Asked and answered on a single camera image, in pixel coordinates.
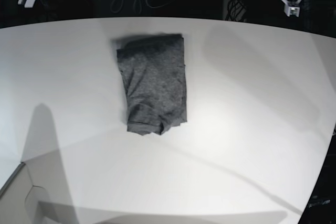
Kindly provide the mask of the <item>dark grey t-shirt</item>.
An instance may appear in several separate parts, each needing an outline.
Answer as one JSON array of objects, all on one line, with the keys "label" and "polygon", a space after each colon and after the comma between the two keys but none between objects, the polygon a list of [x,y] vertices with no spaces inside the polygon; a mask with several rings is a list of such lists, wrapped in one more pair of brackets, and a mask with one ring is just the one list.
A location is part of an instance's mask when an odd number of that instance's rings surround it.
[{"label": "dark grey t-shirt", "polygon": [[187,121],[182,34],[118,40],[116,58],[127,101],[127,130],[162,135]]}]

